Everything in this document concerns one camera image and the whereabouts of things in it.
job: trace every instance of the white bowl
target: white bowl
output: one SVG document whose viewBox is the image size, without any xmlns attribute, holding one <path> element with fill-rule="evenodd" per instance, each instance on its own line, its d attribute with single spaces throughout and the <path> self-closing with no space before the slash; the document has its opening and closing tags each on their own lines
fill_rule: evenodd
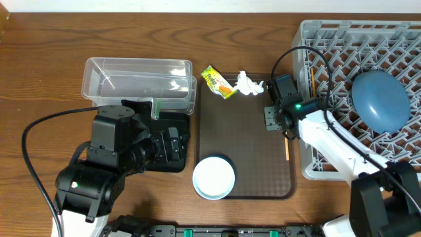
<svg viewBox="0 0 421 237">
<path fill-rule="evenodd" d="M 220 157 L 208 157 L 193 171 L 193 187 L 203 198 L 218 200 L 227 196 L 234 187 L 232 166 Z"/>
</svg>

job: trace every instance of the brown placemat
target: brown placemat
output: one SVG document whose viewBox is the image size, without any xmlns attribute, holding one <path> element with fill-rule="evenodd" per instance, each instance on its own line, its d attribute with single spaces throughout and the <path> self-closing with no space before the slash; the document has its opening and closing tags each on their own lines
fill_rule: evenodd
<svg viewBox="0 0 421 237">
<path fill-rule="evenodd" d="M 223 77 L 231 84 L 237 81 L 236 74 Z M 270 79 L 268 74 L 248 77 L 256 82 Z M 281 131 L 266 130 L 264 108 L 272 105 L 266 89 L 256 96 L 237 93 L 228 99 L 212 93 L 206 82 L 200 89 L 197 162 L 211 155 L 230 160 L 235 186 L 226 198 L 290 198 L 295 191 L 292 142 L 285 145 Z"/>
</svg>

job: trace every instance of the clear plastic container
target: clear plastic container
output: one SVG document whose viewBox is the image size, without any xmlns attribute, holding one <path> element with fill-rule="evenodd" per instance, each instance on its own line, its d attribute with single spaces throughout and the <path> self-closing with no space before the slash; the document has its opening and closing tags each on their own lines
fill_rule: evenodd
<svg viewBox="0 0 421 237">
<path fill-rule="evenodd" d="M 161 111 L 192 114 L 196 78 L 188 60 L 90 58 L 86 62 L 82 96 L 94 106 L 121 105 L 122 99 L 154 98 Z"/>
</svg>

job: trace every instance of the black base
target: black base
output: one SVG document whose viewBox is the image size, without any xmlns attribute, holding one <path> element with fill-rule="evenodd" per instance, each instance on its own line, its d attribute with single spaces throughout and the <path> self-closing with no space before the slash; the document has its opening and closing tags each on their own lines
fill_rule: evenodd
<svg viewBox="0 0 421 237">
<path fill-rule="evenodd" d="M 324 237 L 319 226 L 295 225 L 276 228 L 251 227 L 175 227 L 173 225 L 147 226 L 147 223 L 126 215 L 104 227 L 100 236 L 122 231 L 135 237 Z"/>
</svg>

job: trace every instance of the green clip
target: green clip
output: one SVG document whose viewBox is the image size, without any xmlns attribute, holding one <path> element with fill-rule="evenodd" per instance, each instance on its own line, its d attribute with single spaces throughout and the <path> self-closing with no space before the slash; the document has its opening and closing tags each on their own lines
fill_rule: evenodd
<svg viewBox="0 0 421 237">
<path fill-rule="evenodd" d="M 193 230 L 184 230 L 184 237 L 193 237 Z"/>
<path fill-rule="evenodd" d="M 269 237 L 278 237 L 278 231 L 276 230 L 269 231 Z"/>
</svg>

